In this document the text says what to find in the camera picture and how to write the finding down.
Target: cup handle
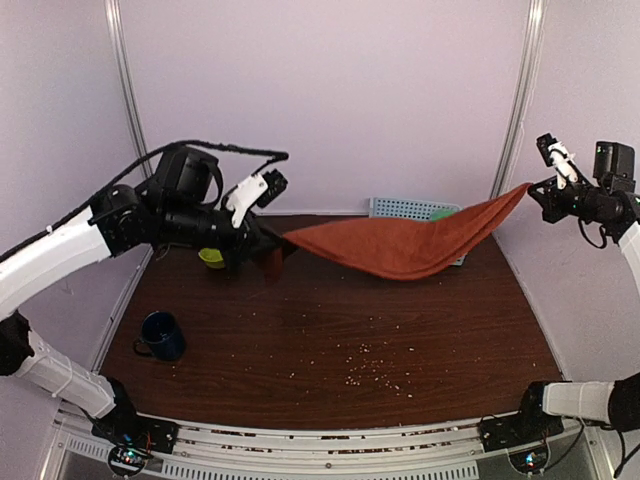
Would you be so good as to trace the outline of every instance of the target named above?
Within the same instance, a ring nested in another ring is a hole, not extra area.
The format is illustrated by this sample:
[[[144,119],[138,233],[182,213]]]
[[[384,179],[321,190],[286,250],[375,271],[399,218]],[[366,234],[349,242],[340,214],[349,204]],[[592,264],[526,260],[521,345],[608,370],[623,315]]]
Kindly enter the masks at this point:
[[[153,357],[153,353],[149,352],[141,352],[140,350],[138,350],[138,346],[139,345],[144,345],[145,343],[140,340],[139,338],[137,340],[135,340],[133,342],[133,351],[136,353],[136,355],[140,355],[141,357]]]

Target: black cable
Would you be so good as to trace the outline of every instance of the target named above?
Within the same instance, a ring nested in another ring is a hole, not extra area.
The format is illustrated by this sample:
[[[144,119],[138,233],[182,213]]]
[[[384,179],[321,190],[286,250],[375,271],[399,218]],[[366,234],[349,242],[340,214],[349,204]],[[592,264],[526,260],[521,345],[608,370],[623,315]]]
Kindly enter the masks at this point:
[[[569,448],[567,448],[565,452],[562,455],[560,455],[560,458],[558,458],[558,460],[556,460],[554,463],[552,463],[551,465],[543,469],[544,473],[547,473],[552,468],[555,468],[560,462],[562,462],[565,458],[567,458],[567,455],[571,453],[571,451],[578,444],[578,441],[580,440],[580,438],[582,438],[583,433],[584,433],[584,423],[581,422],[580,431],[578,432],[578,435],[576,435],[576,438],[573,440],[573,443],[571,443],[571,445],[569,445]]]
[[[620,439],[620,465],[618,465],[618,468],[616,468],[615,472],[613,472],[613,478],[618,478],[618,476],[622,473],[622,469],[624,468],[622,462],[627,456],[627,444],[624,441],[624,435],[622,435],[622,432],[619,432],[618,430],[616,430],[616,433],[618,434],[618,438]]]
[[[618,435],[620,436],[620,441],[624,446],[624,437],[622,436],[622,433],[618,432]],[[620,465],[618,465],[618,468],[616,468],[616,471],[613,472],[613,478],[618,478],[622,474],[622,470],[624,469],[624,467],[627,465],[627,463],[629,463],[629,461],[631,461],[634,455],[639,451],[640,451],[640,443],[636,445],[636,447],[633,450],[631,450],[629,452],[629,455],[627,456],[624,456],[624,453],[625,453],[624,448],[622,449],[623,456],[622,456],[622,459],[620,460]]]
[[[597,245],[596,243],[593,242],[593,240],[589,238],[589,236],[587,235],[587,232],[584,229],[584,220],[582,220],[581,218],[578,218],[578,227],[580,228],[580,233],[582,234],[582,238],[584,238],[587,241],[587,243],[589,243],[589,245],[591,245],[592,247],[598,248],[600,250],[602,250],[603,248],[606,248],[607,235],[605,232],[604,225],[600,225],[600,227],[598,228],[598,231],[600,232],[600,238],[602,238],[602,243],[600,245]]]
[[[49,229],[42,230],[41,232],[36,233],[35,235],[33,235],[33,236],[27,238],[26,240],[24,240],[23,242],[19,243],[15,247],[12,247],[9,250],[7,250],[6,252],[4,252],[2,255],[0,255],[0,263],[2,263],[5,260],[7,260],[9,257],[14,255],[16,252],[18,252],[18,251],[22,250],[23,248],[31,245],[33,242],[35,242],[37,240],[40,240],[41,238],[46,237],[51,231],[59,228],[60,226],[64,225],[69,220],[71,220],[73,217],[75,217],[78,214],[80,214],[83,210],[85,210],[87,207],[89,207],[91,205],[91,203],[93,203],[97,198],[99,198],[102,195],[104,195],[111,187],[113,187],[116,183],[118,183],[124,177],[129,175],[131,172],[133,172],[134,169],[136,169],[137,167],[139,167],[143,163],[151,160],[156,155],[158,155],[160,153],[163,153],[163,152],[165,152],[167,150],[173,150],[175,148],[180,148],[180,147],[184,147],[184,146],[188,146],[188,145],[201,147],[201,148],[206,148],[206,149],[209,149],[209,150],[218,150],[220,152],[231,152],[231,153],[239,153],[239,154],[243,154],[243,155],[255,155],[255,156],[260,156],[260,157],[271,157],[257,171],[260,171],[262,168],[264,168],[264,167],[266,167],[268,165],[271,165],[272,163],[282,162],[282,161],[287,160],[289,158],[289,154],[287,152],[279,152],[279,151],[275,151],[275,150],[260,150],[260,149],[255,149],[255,148],[245,148],[245,147],[239,147],[237,145],[225,145],[225,144],[222,144],[222,143],[209,143],[209,142],[204,142],[202,140],[180,140],[178,142],[168,143],[167,145],[164,145],[162,147],[156,148],[155,150],[152,150],[151,152],[147,153],[146,155],[143,155],[142,157],[140,157],[137,160],[135,160],[134,162],[132,162],[128,167],[126,167],[124,170],[122,170],[122,172],[120,172],[118,175],[116,175],[114,178],[112,178],[109,183],[107,183],[104,187],[102,187],[96,193],[91,195],[91,197],[89,197],[89,199],[87,201],[83,202],[80,206],[76,207],[71,212],[69,212],[67,215],[65,215],[60,220],[58,220],[56,223],[51,225],[51,227]]]

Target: yellow cup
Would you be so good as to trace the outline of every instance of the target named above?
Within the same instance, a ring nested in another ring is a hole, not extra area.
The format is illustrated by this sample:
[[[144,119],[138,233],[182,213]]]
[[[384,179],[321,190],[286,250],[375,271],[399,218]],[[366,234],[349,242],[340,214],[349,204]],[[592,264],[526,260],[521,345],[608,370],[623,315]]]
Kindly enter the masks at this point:
[[[198,252],[198,256],[209,268],[221,270],[224,268],[224,260],[220,250],[216,248],[203,248]]]

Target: green object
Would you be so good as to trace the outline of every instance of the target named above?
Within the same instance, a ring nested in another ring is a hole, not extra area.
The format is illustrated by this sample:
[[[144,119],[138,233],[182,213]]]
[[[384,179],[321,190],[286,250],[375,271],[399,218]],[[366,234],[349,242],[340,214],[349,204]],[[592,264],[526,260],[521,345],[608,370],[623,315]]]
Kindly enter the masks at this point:
[[[224,268],[222,253],[217,248],[203,248],[198,252],[198,256],[209,268],[220,270]]]
[[[443,218],[450,217],[453,215],[455,210],[449,210],[448,208],[443,208],[442,210],[436,210],[431,214],[430,220],[432,222],[437,222],[438,220],[442,220]]]

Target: blue plastic basket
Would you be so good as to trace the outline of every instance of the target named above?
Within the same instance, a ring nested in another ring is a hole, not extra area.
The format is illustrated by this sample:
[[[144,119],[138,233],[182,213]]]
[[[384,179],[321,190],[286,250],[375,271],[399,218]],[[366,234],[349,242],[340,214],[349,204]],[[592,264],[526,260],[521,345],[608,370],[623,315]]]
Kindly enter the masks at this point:
[[[370,217],[410,218],[411,220],[429,222],[440,212],[459,212],[460,210],[460,205],[452,203],[421,202],[418,200],[382,197],[373,197],[369,201]],[[465,256],[460,257],[452,265],[457,267],[462,265]]]

